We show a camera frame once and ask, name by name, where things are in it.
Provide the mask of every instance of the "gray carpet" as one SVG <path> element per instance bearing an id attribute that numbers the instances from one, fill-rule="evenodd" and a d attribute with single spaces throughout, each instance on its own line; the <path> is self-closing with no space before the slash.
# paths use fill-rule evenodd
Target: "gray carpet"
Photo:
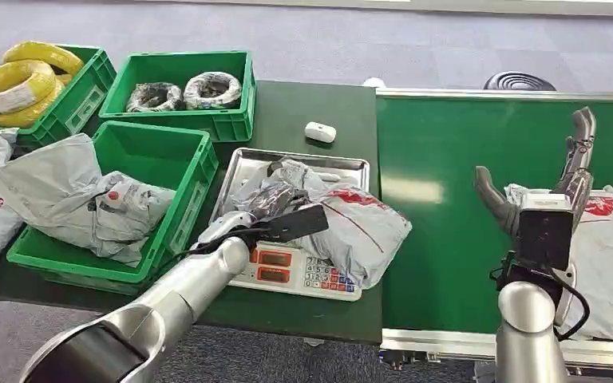
<path id="1" fill-rule="evenodd" d="M 613 92 L 613 19 L 525 18 L 147 2 L 0 2 L 0 56 L 35 39 L 104 47 L 118 68 L 140 51 L 249 49 L 258 78 L 480 88 L 522 70 L 565 92 Z M 0 382 L 47 338 L 94 313 L 0 302 Z M 472 364 L 402 372 L 374 347 L 198 326 L 159 382 L 467 382 Z"/>

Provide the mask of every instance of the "robotic arm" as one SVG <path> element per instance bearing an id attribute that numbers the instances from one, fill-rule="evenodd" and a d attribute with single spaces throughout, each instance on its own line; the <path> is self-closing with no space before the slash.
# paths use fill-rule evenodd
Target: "robotic arm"
<path id="1" fill-rule="evenodd" d="M 258 240 L 287 242 L 327 228 L 320 205 L 259 221 L 246 212 L 226 214 L 139 298 L 50 339 L 26 364 L 20 382 L 152 381 L 184 332 L 245 269 Z"/>
<path id="2" fill-rule="evenodd" d="M 575 290 L 576 270 L 569 251 L 593 184 L 587 168 L 595 118 L 589 108 L 583 108 L 573 114 L 573 120 L 575 135 L 566 139 L 563 172 L 547 195 L 527 195 L 518 207 L 495 189 L 487 168 L 476 167 L 476 190 L 515 246 L 496 278 L 502 316 L 496 335 L 498 383 L 567 381 L 559 341 L 576 332 L 589 315 L 586 300 Z M 572 296 L 582 302 L 583 322 L 558 335 L 554 323 L 563 323 Z"/>

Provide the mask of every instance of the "black cable coil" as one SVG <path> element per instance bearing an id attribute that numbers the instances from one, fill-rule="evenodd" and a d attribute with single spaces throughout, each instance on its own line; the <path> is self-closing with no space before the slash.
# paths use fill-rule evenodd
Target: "black cable coil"
<path id="1" fill-rule="evenodd" d="M 522 72 L 498 73 L 485 82 L 483 89 L 491 90 L 531 90 L 531 91 L 556 91 L 550 82 Z"/>

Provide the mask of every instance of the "red printed logo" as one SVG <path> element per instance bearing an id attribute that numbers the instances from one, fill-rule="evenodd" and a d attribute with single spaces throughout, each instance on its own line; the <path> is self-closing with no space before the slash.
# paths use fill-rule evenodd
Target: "red printed logo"
<path id="1" fill-rule="evenodd" d="M 589 197 L 584 211 L 593 215 L 608 216 L 613 213 L 613 197 Z"/>
<path id="2" fill-rule="evenodd" d="M 379 199 L 371 195 L 361 195 L 351 190 L 337 189 L 329 192 L 327 195 L 329 197 L 339 197 L 347 203 L 359 203 L 361 205 L 370 205 L 374 203 L 382 209 L 386 209 L 386 205 L 380 202 Z"/>

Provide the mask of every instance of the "digital scale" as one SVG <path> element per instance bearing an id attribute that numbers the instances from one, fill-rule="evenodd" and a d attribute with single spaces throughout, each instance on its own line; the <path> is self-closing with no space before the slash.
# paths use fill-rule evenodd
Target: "digital scale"
<path id="1" fill-rule="evenodd" d="M 349 183 L 366 192 L 369 189 L 370 165 L 365 160 L 238 148 L 231 155 L 211 223 L 233 208 L 227 205 L 227 198 L 258 169 L 286 156 L 309 166 L 327 183 Z M 318 259 L 285 243 L 259 242 L 246 269 L 229 284 L 343 301 L 356 301 L 362 293 L 330 260 Z"/>

